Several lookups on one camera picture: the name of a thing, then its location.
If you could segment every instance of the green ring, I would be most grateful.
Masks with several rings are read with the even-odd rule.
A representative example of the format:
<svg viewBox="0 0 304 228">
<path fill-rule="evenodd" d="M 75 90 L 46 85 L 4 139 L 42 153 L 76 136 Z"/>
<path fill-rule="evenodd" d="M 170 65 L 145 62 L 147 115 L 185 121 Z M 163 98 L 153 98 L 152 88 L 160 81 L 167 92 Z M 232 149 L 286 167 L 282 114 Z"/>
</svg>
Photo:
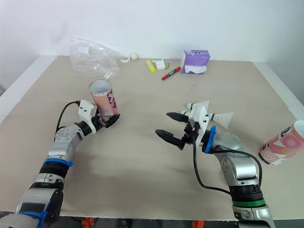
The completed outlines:
<svg viewBox="0 0 304 228">
<path fill-rule="evenodd" d="M 266 204 L 264 199 L 253 201 L 253 202 L 239 202 L 239 201 L 232 201 L 234 206 L 238 207 L 257 207 Z"/>
</svg>

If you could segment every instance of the badminton shuttlecock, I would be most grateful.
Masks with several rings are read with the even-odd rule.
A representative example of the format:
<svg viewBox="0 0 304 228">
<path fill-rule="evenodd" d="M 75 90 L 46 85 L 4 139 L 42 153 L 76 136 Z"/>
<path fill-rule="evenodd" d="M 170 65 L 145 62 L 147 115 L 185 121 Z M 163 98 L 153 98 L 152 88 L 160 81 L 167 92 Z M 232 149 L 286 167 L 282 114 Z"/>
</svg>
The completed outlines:
<svg viewBox="0 0 304 228">
<path fill-rule="evenodd" d="M 209 101 L 203 101 L 200 103 L 189 103 L 187 104 L 187 108 L 192 110 L 192 108 L 194 107 L 198 107 L 198 106 L 205 106 L 206 110 L 208 110 L 208 106 L 209 106 Z"/>
<path fill-rule="evenodd" d="M 210 120 L 217 122 L 218 124 L 222 125 L 226 129 L 228 128 L 232 115 L 233 115 L 233 113 L 222 113 L 222 114 L 209 113 L 208 114 Z"/>
<path fill-rule="evenodd" d="M 183 115 L 186 115 L 186 116 L 189 116 L 190 115 L 190 112 L 188 111 L 181 111 L 180 114 L 183 114 Z"/>
</svg>

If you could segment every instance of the white wall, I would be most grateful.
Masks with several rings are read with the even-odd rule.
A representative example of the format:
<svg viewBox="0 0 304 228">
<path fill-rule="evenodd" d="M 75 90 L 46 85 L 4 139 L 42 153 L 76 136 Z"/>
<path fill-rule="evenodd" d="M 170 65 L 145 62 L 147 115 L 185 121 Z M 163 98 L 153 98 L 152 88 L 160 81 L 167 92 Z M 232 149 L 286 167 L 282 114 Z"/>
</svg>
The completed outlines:
<svg viewBox="0 0 304 228">
<path fill-rule="evenodd" d="M 293 39 L 293 45 L 282 44 L 282 49 L 267 63 L 304 105 L 304 14 L 302 22 L 303 26 L 298 30 L 300 34 Z"/>
<path fill-rule="evenodd" d="M 296 34 L 303 0 L 2 0 L 1 83 L 38 55 L 68 55 L 70 36 L 140 57 L 268 61 Z"/>
</svg>

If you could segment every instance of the yellow highlighter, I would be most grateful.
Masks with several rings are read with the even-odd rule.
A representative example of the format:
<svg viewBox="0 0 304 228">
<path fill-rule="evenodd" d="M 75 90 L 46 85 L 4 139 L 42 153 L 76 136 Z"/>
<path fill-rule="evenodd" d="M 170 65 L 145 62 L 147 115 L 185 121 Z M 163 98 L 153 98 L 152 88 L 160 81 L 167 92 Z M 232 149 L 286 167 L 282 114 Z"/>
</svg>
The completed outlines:
<svg viewBox="0 0 304 228">
<path fill-rule="evenodd" d="M 151 73 L 156 73 L 156 69 L 154 68 L 151 60 L 146 60 L 146 64 L 147 64 L 147 66 L 148 66 L 148 68 L 149 68 L 149 70 L 150 70 Z"/>
</svg>

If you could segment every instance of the red marker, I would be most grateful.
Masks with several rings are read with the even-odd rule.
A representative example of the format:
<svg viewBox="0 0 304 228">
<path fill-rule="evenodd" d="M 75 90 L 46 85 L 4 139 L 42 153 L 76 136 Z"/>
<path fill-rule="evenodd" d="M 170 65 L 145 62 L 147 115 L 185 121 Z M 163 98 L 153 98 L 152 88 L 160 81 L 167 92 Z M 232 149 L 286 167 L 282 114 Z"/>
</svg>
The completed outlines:
<svg viewBox="0 0 304 228">
<path fill-rule="evenodd" d="M 171 77 L 172 75 L 174 75 L 176 72 L 179 72 L 181 70 L 180 66 L 175 68 L 174 70 L 170 71 L 169 73 L 167 73 L 164 77 L 162 77 L 162 80 L 167 79 L 168 77 Z"/>
</svg>

